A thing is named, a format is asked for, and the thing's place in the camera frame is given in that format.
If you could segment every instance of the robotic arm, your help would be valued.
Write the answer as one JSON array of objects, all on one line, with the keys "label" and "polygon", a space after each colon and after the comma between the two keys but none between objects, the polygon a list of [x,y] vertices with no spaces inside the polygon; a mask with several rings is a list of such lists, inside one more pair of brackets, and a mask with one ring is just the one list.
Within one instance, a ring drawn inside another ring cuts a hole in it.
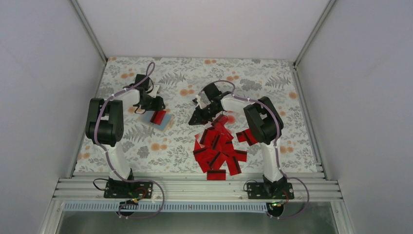
[{"label": "robotic arm", "polygon": [[[136,75],[135,82],[126,86],[131,87],[140,82],[145,75]],[[150,78],[145,80],[135,89],[131,89],[109,101],[104,110],[103,116],[109,116],[107,119],[102,118],[99,128],[97,129],[98,141],[105,145],[109,151],[109,158],[116,171],[123,178],[133,179],[131,168],[126,161],[122,145],[118,142],[123,136],[123,111],[130,106],[136,106],[145,111],[160,111],[165,109],[162,97],[157,97],[159,85],[151,86],[149,90]],[[89,111],[86,123],[86,137],[91,139],[94,144],[94,129],[99,111],[104,103],[102,98],[92,98],[89,104]],[[110,172],[109,179],[124,183],[114,172]]]},{"label": "robotic arm", "polygon": [[[221,111],[233,111],[244,114],[251,133],[259,142],[263,154],[265,191],[270,197],[279,194],[287,185],[287,179],[277,168],[276,149],[273,146],[277,135],[277,128],[268,111],[257,103],[235,99],[230,92],[222,93],[213,83],[207,85],[204,88],[204,92],[211,103],[205,106],[200,101],[200,97],[197,96],[193,100],[197,106],[189,121],[189,125],[206,124],[208,121],[212,121],[212,118]],[[269,107],[276,116],[280,130],[283,129],[283,122],[270,99],[262,97],[259,101]]]}]

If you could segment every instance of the gray leaf pattern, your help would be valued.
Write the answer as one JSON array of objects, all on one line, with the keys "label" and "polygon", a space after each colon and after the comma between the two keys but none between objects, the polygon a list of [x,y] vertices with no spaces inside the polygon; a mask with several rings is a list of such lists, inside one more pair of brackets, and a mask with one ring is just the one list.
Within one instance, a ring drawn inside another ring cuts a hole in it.
[{"label": "gray leaf pattern", "polygon": [[[149,62],[155,61],[151,75],[161,86],[167,113],[173,116],[169,127],[159,131],[142,123],[134,107],[124,110],[124,135],[120,141],[125,157],[134,171],[147,173],[202,173],[193,156],[195,135],[204,126],[189,126],[194,110],[192,99],[202,87],[218,79],[232,81],[242,97],[268,96],[284,121],[281,137],[280,163],[286,172],[315,172],[315,159],[302,117],[299,99],[288,62],[267,59],[204,59],[204,58],[109,58],[97,97],[110,94],[133,82],[136,73],[144,74]],[[217,83],[221,91],[230,85]],[[209,103],[205,95],[201,100]],[[225,113],[235,118],[227,123],[233,136],[248,128],[244,116]],[[243,173],[262,173],[263,159],[258,144],[233,139],[234,148],[248,152],[247,162],[240,162]],[[85,138],[75,168],[78,172],[108,172],[105,156]]]}]

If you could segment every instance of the aluminum frame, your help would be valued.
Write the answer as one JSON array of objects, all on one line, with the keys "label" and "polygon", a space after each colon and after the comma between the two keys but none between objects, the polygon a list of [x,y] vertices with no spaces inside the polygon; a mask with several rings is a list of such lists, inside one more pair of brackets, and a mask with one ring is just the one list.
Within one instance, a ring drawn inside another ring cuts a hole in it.
[{"label": "aluminum frame", "polygon": [[323,161],[325,160],[323,160],[323,156],[320,152],[319,144],[318,144],[317,137],[314,131],[313,122],[311,121],[311,117],[310,117],[308,107],[307,107],[307,102],[305,100],[304,93],[302,90],[302,85],[301,85],[300,77],[298,75],[297,66],[292,62],[290,62],[289,65],[290,65],[290,70],[291,70],[291,73],[294,79],[294,83],[296,85],[296,90],[297,90],[298,97],[299,97],[299,102],[301,106],[302,116],[305,122],[305,127],[307,128],[307,133],[308,133],[308,136],[310,137],[311,148],[316,158],[316,162],[320,163],[323,167],[323,172],[325,174],[326,180],[330,180],[331,179],[330,170],[326,166],[327,164],[323,163]]},{"label": "aluminum frame", "polygon": [[100,58],[102,59],[102,61],[106,65],[106,62],[107,62],[106,55],[103,52],[102,46],[100,46],[99,41],[97,40],[97,37],[94,34],[91,26],[89,25],[89,22],[86,19],[86,16],[82,11],[82,8],[80,7],[77,0],[70,0],[69,2],[72,4],[72,7],[74,8],[75,12],[77,13],[77,17],[82,22],[83,27],[85,28],[87,34],[89,35],[90,39],[92,40],[92,43],[93,43],[97,53],[99,54]]},{"label": "aluminum frame", "polygon": [[314,26],[313,30],[310,33],[310,36],[307,38],[307,40],[305,41],[304,46],[302,47],[300,53],[297,56],[297,59],[295,60],[295,65],[298,66],[302,60],[302,58],[304,57],[305,53],[308,50],[308,47],[310,46],[311,42],[313,42],[313,39],[316,37],[317,33],[319,32],[321,26],[323,25],[323,23],[325,22],[325,20],[327,19],[328,15],[330,14],[334,4],[336,3],[337,0],[330,0],[327,5],[325,6],[325,9],[323,11],[323,13],[321,14],[319,20],[317,21],[316,25]]}]

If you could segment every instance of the red block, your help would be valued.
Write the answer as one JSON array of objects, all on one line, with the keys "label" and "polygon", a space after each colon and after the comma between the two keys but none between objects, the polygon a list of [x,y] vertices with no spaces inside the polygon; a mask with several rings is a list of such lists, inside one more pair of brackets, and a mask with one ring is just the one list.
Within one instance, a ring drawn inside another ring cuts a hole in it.
[{"label": "red block", "polygon": [[225,135],[217,134],[211,142],[211,149],[221,151],[228,138]]},{"label": "red block", "polygon": [[201,146],[199,145],[198,141],[195,139],[195,146],[194,146],[194,151],[201,149]]},{"label": "red block", "polygon": [[199,143],[205,146],[209,146],[217,134],[218,134],[218,131],[216,130],[205,129]]},{"label": "red block", "polygon": [[222,152],[225,154],[228,154],[228,152],[233,152],[234,151],[234,145],[232,144],[231,140],[227,140],[225,142],[225,145],[222,147]]},{"label": "red block", "polygon": [[203,173],[207,172],[208,170],[211,170],[209,163],[206,161],[198,161],[198,164],[199,164],[199,167],[201,167],[201,170]]},{"label": "red block", "polygon": [[226,164],[228,165],[229,174],[231,176],[241,173],[240,165],[234,156],[227,157]]},{"label": "red block", "polygon": [[218,152],[215,157],[211,160],[209,163],[209,167],[218,170],[221,168],[222,164],[226,161],[226,155],[222,154],[221,152]]},{"label": "red block", "polygon": [[150,119],[151,123],[161,125],[162,120],[164,119],[164,116],[167,112],[166,111],[155,111],[153,113],[152,118]]},{"label": "red block", "polygon": [[209,170],[206,173],[207,180],[226,180],[225,170]]},{"label": "red block", "polygon": [[246,141],[249,146],[256,144],[258,141],[252,136],[251,130],[248,128],[242,132],[237,133],[237,138],[239,142]]},{"label": "red block", "polygon": [[204,147],[199,150],[194,150],[193,154],[195,156],[196,161],[205,162],[205,161],[211,161],[214,158],[214,156],[217,154],[217,151]]},{"label": "red block", "polygon": [[234,150],[233,156],[241,162],[246,162],[246,151]]}]

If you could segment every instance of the floral tablecloth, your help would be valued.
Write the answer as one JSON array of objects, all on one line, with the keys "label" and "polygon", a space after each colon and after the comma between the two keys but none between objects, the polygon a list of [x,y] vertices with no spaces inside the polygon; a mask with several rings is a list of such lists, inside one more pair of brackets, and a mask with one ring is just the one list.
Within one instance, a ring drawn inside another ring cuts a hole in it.
[{"label": "floral tablecloth", "polygon": [[[125,130],[121,144],[127,161],[136,172],[202,173],[193,156],[194,141],[204,126],[189,126],[193,113],[191,100],[208,83],[225,79],[235,83],[236,94],[244,97],[268,96],[281,118],[280,162],[286,172],[316,172],[315,158],[302,117],[292,74],[285,60],[204,59],[204,58],[109,58],[97,97],[107,98],[123,86],[133,83],[136,74],[144,74],[154,61],[150,76],[161,86],[166,112],[173,115],[169,127],[160,132],[140,122],[135,107],[124,110]],[[221,91],[230,86],[217,83]],[[244,116],[226,113],[225,125],[235,136],[248,128]],[[247,150],[247,162],[240,162],[244,173],[263,172],[263,159],[258,144],[233,140],[234,148]],[[106,159],[97,146],[85,137],[78,156],[77,172],[108,172]]]}]

